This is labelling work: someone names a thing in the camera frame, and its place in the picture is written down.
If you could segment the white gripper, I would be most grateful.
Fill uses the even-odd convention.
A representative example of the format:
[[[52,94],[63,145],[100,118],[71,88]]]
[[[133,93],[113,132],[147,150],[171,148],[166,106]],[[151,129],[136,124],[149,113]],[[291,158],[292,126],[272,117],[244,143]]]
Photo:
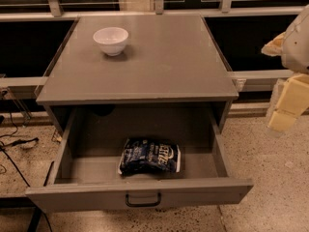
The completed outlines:
[[[309,5],[261,52],[281,56],[282,65],[296,73],[286,80],[278,79],[270,97],[267,133],[279,137],[309,108]]]

